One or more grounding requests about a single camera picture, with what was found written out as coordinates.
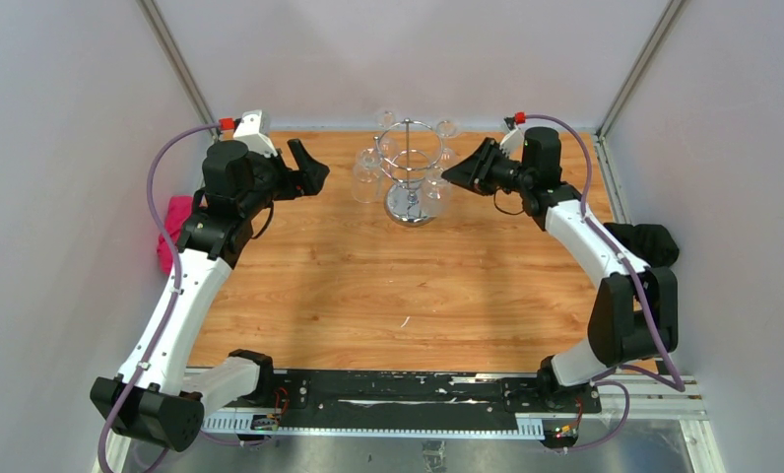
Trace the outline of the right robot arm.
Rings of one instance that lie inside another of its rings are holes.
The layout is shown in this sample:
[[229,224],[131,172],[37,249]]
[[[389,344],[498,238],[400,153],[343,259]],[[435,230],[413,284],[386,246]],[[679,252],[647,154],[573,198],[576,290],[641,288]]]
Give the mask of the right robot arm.
[[556,130],[513,129],[502,141],[485,139],[442,174],[478,195],[517,193],[523,213],[569,252],[597,290],[585,338],[542,361],[539,402],[561,411],[574,401],[575,386],[651,358],[665,363],[665,383],[682,389],[670,360],[679,344],[675,241],[661,225],[602,224],[587,193],[563,180],[560,157]]

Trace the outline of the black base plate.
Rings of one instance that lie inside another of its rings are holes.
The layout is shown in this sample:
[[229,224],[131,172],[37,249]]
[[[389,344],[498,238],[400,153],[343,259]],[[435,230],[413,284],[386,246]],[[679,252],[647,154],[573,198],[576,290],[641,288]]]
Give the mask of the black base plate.
[[278,414],[282,430],[390,433],[507,433],[520,414],[573,421],[601,411],[588,385],[549,394],[532,373],[484,372],[280,370],[268,397],[229,405]]

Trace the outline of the pink cloth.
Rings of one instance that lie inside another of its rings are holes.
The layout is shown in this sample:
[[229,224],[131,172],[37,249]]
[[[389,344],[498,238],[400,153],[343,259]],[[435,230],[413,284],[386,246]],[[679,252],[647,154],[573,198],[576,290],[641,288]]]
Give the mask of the pink cloth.
[[[177,243],[182,226],[191,215],[192,203],[193,197],[188,195],[172,196],[168,201],[163,224],[173,243]],[[160,270],[168,276],[173,268],[173,257],[162,234],[158,234],[156,255]]]

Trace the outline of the chrome wine glass rack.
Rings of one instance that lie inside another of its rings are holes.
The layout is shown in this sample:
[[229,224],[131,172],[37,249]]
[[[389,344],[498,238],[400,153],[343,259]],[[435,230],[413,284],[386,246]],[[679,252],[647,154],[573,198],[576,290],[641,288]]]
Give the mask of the chrome wine glass rack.
[[434,126],[403,118],[373,138],[380,170],[391,181],[382,199],[386,215],[403,227],[420,227],[434,217],[422,202],[422,187],[438,166],[445,140]]

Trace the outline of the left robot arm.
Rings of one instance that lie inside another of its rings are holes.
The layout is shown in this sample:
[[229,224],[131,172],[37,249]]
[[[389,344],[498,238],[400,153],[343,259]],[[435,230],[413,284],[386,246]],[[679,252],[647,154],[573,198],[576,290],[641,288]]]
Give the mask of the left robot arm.
[[276,394],[273,360],[236,349],[218,366],[188,376],[187,361],[218,291],[245,246],[258,235],[252,220],[277,201],[315,196],[329,168],[298,139],[288,142],[296,162],[266,157],[237,140],[209,147],[204,185],[176,241],[172,271],[149,325],[119,373],[98,378],[91,400],[112,430],[176,452],[196,440],[204,420],[243,398],[253,407]]

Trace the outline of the black cloth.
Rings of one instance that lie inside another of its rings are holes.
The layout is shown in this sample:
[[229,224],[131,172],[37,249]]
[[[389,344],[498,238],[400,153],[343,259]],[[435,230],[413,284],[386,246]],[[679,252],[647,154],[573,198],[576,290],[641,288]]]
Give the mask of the black cloth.
[[662,225],[605,223],[604,228],[651,267],[671,267],[680,257],[677,242]]

